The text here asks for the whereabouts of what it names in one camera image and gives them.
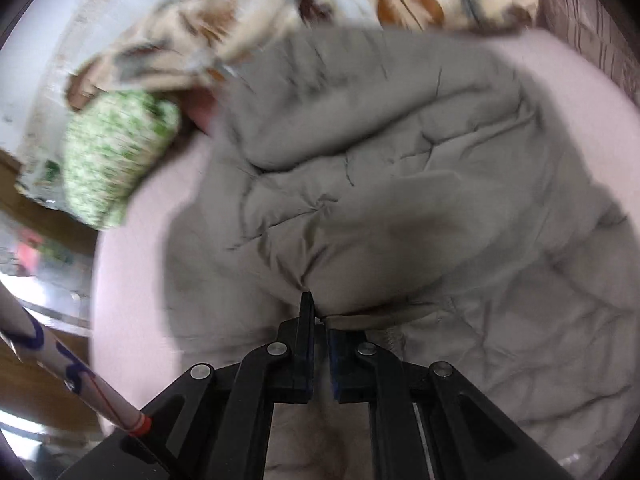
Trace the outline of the white rod with blue markings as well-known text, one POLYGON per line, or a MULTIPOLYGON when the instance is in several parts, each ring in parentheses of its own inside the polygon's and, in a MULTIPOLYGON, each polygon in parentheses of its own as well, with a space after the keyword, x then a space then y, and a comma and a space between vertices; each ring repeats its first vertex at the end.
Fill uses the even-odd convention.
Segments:
POLYGON ((31 360, 61 379, 71 393, 117 428, 134 437, 151 429, 151 419, 142 413, 79 356, 25 310, 1 286, 1 337, 21 360, 31 360))

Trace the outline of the brown pillow under blanket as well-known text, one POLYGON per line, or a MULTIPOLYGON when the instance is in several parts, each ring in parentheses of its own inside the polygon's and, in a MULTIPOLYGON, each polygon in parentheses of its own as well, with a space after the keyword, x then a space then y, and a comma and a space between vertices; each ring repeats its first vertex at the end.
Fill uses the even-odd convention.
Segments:
POLYGON ((182 110, 202 133, 212 136, 217 116, 217 100, 209 89, 188 90, 182 97, 182 110))

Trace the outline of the green checkered pillow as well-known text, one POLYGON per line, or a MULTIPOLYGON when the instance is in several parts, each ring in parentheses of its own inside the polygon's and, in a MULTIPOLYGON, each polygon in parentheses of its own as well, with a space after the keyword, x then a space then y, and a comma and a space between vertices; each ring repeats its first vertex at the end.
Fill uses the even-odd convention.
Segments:
POLYGON ((62 180, 67 209, 104 231, 124 221, 129 197, 182 123, 177 104, 145 91, 105 92, 67 124, 62 180))

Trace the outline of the stained glass wooden door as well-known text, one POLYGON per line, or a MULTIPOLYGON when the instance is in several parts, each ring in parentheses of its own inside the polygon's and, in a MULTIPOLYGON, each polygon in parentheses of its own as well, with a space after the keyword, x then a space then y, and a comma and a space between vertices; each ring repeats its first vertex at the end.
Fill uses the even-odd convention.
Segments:
MULTIPOLYGON (((1 156, 1 281, 81 359, 89 357, 96 233, 17 192, 20 165, 1 156)), ((56 378, 1 348, 1 431, 37 479, 54 479, 102 438, 98 419, 56 378)))

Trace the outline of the striped upholstered bed side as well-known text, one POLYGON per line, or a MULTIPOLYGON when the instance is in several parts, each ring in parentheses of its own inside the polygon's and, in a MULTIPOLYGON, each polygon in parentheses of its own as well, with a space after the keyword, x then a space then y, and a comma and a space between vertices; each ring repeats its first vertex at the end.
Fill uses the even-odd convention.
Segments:
POLYGON ((639 62, 600 0, 539 0, 538 23, 639 102, 639 62))

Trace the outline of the floral leaf pattern blanket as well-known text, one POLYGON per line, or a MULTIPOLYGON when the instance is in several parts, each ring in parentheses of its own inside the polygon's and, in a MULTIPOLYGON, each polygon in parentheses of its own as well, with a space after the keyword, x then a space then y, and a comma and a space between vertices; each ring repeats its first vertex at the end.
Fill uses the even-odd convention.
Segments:
POLYGON ((102 92, 213 87, 243 58, 302 26, 441 28, 492 35, 528 27, 539 0, 164 0, 70 77, 79 112, 102 92))

